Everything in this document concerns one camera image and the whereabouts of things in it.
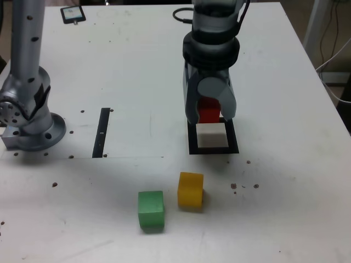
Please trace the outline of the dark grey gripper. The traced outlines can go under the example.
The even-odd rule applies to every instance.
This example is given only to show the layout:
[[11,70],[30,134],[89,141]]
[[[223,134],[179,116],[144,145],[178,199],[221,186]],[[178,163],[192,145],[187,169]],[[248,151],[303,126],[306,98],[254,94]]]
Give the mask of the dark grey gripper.
[[183,93],[185,114],[189,123],[200,119],[197,103],[202,96],[216,99],[225,120],[231,120],[236,114],[236,99],[230,84],[229,70],[201,70],[184,63]]

